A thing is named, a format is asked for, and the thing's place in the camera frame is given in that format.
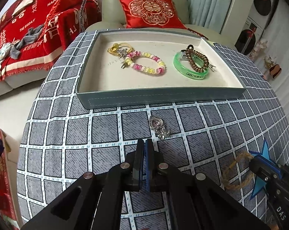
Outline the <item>silver heart pendant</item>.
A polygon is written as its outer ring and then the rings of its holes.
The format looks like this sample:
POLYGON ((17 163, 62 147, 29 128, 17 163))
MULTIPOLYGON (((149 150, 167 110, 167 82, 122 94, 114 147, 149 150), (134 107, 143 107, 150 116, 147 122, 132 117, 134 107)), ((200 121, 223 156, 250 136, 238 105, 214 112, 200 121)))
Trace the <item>silver heart pendant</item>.
POLYGON ((150 116, 149 127, 161 141, 165 140, 171 134, 171 130, 160 117, 150 116))

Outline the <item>green jade bangle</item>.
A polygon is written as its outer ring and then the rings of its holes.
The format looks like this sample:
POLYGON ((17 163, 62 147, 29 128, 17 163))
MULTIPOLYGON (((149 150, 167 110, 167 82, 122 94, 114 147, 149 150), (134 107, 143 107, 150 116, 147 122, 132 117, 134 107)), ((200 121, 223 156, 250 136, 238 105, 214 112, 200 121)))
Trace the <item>green jade bangle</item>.
POLYGON ((187 61, 185 54, 183 52, 177 52, 173 58, 173 65, 175 69, 183 76, 190 78, 192 80, 203 80, 208 74, 208 70, 201 72, 196 72, 192 69, 185 67, 182 62, 187 61))

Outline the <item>gold hair ties charm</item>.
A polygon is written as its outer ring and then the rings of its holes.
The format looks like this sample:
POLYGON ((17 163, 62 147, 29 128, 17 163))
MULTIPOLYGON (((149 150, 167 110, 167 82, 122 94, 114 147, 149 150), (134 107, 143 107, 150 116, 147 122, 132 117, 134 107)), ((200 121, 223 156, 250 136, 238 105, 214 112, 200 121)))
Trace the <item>gold hair ties charm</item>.
POLYGON ((134 48, 128 43, 114 43, 113 46, 107 50, 109 54, 118 58, 124 58, 133 51, 134 48))

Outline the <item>black hair claw clip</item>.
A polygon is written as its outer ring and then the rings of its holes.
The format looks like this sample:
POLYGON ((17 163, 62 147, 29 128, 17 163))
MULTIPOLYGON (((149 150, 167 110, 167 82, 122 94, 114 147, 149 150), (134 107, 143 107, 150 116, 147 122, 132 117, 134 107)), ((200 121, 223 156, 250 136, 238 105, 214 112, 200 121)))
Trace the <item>black hair claw clip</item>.
POLYGON ((195 54, 194 51, 194 46, 192 44, 188 45, 186 49, 182 49, 180 51, 182 53, 182 58, 189 58, 189 57, 193 57, 193 55, 195 54))

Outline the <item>silver hair clip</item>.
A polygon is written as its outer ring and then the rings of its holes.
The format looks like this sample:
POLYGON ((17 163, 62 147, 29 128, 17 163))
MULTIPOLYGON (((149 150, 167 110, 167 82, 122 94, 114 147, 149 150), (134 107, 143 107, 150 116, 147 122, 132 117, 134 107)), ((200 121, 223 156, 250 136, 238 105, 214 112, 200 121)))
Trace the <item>silver hair clip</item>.
POLYGON ((211 64, 208 64, 207 66, 212 70, 212 72, 215 72, 216 66, 211 65, 211 64))

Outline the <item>cream jewelry tray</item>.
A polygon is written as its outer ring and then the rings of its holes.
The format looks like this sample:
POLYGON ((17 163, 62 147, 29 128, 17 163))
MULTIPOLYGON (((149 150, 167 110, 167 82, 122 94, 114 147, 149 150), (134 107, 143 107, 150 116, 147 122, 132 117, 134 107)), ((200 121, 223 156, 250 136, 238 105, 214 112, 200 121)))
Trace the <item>cream jewelry tray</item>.
POLYGON ((85 55, 76 93, 90 110, 198 100, 237 99, 246 86, 229 62, 205 39, 175 31, 119 29, 96 31, 85 55), (107 50, 128 43, 134 51, 124 58, 107 50), (195 54, 182 64, 208 74, 192 80, 173 65, 177 52, 194 46, 195 54), (216 66, 215 72, 207 66, 216 66))

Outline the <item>blue star sticker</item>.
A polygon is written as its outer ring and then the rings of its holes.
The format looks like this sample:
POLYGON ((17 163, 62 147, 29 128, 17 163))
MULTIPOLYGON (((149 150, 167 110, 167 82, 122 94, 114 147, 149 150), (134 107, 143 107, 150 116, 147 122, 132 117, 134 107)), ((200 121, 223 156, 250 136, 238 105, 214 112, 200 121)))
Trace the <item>blue star sticker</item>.
POLYGON ((261 152, 250 151, 253 158, 250 160, 249 169, 255 175, 254 187, 251 198, 253 199, 272 179, 281 179, 281 168, 270 159, 269 147, 264 138, 261 152))

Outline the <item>red embroidered cushion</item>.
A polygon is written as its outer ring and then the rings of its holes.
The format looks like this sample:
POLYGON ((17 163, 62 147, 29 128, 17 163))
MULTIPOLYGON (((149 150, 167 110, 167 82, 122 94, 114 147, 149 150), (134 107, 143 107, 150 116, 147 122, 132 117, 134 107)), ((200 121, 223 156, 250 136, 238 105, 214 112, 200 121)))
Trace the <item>red embroidered cushion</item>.
POLYGON ((126 28, 183 29, 208 39, 181 22, 173 0, 119 0, 119 2, 125 14, 126 28))

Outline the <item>teal curtain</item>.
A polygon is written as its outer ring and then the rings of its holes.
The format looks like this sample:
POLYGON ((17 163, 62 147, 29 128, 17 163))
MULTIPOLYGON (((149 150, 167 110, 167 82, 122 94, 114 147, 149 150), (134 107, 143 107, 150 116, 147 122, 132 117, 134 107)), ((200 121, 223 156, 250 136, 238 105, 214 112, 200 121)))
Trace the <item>teal curtain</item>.
POLYGON ((220 33, 231 0, 187 0, 189 6, 189 21, 191 24, 211 29, 220 33))

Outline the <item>grey cloth on bed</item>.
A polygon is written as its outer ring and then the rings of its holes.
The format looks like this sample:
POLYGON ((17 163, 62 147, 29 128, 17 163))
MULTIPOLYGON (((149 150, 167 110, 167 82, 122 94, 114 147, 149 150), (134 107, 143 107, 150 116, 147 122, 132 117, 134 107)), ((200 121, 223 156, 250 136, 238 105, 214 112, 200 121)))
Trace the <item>grey cloth on bed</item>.
POLYGON ((21 38, 21 40, 11 47, 10 57, 14 60, 17 60, 21 53, 21 49, 27 45, 36 42, 39 39, 43 28, 44 24, 41 24, 36 28, 29 28, 28 32, 21 38))

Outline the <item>white washing machine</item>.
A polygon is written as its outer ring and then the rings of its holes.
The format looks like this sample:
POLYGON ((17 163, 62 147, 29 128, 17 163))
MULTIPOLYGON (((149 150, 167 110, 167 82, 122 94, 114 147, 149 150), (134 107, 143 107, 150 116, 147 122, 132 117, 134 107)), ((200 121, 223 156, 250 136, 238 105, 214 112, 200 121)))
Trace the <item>white washing machine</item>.
POLYGON ((253 0, 249 15, 236 41, 236 49, 249 55, 261 39, 276 11, 279 0, 253 0))

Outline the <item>red wedding blanket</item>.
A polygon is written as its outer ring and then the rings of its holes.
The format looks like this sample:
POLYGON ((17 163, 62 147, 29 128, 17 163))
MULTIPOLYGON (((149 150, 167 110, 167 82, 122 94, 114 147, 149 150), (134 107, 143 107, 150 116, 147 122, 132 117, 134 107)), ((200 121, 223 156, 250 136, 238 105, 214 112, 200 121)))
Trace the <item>red wedding blanket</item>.
POLYGON ((16 1, 0 19, 0 83, 21 73, 49 70, 80 34, 83 0, 16 1))

